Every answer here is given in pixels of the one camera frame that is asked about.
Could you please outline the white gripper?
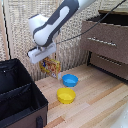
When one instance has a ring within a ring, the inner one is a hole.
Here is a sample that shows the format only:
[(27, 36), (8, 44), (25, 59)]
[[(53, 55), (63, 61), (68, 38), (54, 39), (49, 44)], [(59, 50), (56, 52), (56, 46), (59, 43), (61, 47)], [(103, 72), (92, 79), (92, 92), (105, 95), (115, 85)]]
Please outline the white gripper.
[(30, 62), (36, 64), (56, 51), (56, 44), (51, 43), (48, 47), (35, 47), (28, 52)]

